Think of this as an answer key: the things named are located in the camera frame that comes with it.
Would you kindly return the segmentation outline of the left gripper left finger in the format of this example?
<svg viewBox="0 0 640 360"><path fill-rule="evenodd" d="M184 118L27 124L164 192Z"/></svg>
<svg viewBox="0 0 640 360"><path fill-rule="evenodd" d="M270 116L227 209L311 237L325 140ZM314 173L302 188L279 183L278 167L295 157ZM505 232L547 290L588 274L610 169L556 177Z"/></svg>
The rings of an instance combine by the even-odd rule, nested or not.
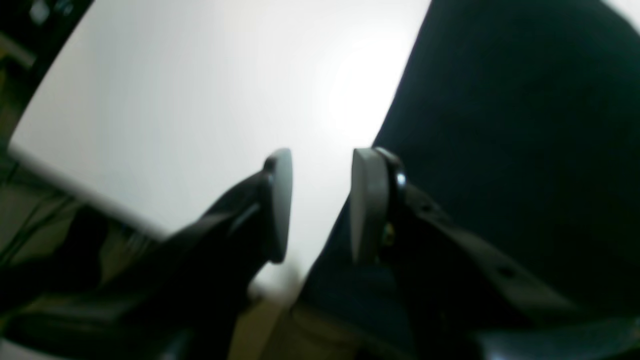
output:
<svg viewBox="0 0 640 360"><path fill-rule="evenodd" d="M105 284L108 222L81 208L53 253L1 271L1 358L225 360L250 283L285 258L292 189L291 151L275 150Z"/></svg>

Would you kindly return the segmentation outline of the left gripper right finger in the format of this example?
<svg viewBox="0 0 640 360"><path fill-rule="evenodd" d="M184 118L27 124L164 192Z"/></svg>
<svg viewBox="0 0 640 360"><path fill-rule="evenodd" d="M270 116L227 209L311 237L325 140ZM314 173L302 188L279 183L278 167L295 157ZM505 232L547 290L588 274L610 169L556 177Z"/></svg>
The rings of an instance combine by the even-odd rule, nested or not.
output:
<svg viewBox="0 0 640 360"><path fill-rule="evenodd" d="M357 265L391 270L422 360L637 360L639 317L581 307L460 227L397 155L357 148L350 171Z"/></svg>

